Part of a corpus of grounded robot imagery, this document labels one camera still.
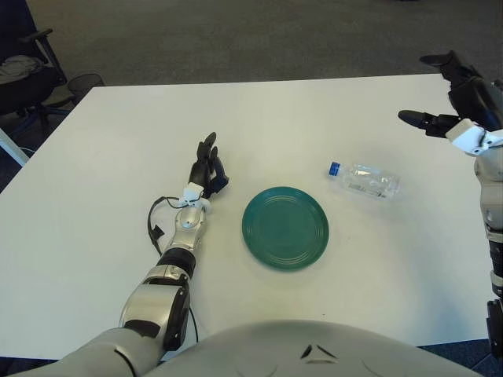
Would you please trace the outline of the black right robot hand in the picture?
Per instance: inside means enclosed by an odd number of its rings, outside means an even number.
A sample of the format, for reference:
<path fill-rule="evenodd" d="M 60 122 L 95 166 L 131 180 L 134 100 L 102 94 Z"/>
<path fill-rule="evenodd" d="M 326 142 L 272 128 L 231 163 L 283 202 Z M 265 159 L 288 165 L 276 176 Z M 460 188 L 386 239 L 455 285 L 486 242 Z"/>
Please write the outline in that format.
<path fill-rule="evenodd" d="M 398 118 L 421 129 L 429 137 L 445 138 L 461 120 L 469 119 L 484 130 L 502 128 L 502 88 L 485 79 L 474 66 L 451 50 L 446 54 L 425 55 L 423 64 L 437 68 L 450 83 L 448 98 L 456 115 L 433 115 L 401 110 Z"/>

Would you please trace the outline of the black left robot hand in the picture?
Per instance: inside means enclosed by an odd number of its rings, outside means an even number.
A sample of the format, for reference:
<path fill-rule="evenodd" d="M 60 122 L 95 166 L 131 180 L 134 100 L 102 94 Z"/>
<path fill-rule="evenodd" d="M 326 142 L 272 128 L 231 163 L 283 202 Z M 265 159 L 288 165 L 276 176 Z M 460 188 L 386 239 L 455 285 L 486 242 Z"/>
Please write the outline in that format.
<path fill-rule="evenodd" d="M 189 183 L 202 187 L 201 197 L 205 199 L 220 192 L 229 183 L 222 161 L 218 157 L 218 148 L 214 146 L 216 137 L 216 132 L 212 132 L 198 144 L 196 162 L 189 174 Z"/>

